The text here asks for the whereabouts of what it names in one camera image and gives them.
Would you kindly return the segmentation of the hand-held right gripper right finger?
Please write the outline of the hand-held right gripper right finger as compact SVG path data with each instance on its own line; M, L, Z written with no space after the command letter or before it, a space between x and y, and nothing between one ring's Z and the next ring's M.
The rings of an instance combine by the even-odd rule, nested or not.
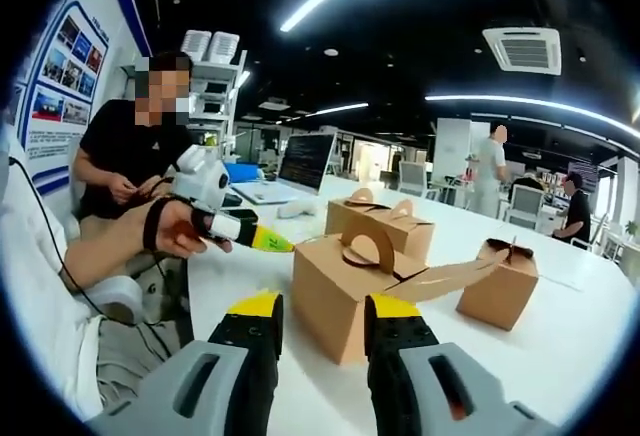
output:
M365 300L367 383L379 435L556 435L558 428L505 398L498 378L454 343L441 343L418 309Z

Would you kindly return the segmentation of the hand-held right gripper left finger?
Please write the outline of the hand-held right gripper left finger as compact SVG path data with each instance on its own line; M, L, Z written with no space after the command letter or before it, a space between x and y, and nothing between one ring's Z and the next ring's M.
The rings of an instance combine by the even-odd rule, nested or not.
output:
M94 435L264 435L282 351L283 296L235 303L206 341L146 376L137 397L88 421Z

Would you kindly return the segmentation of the person's left hand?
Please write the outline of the person's left hand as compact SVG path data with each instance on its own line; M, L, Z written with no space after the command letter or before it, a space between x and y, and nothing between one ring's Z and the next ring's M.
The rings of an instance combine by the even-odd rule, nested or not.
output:
M141 247L188 259L202 254L208 243L192 222L194 208L176 198L162 197L139 208Z

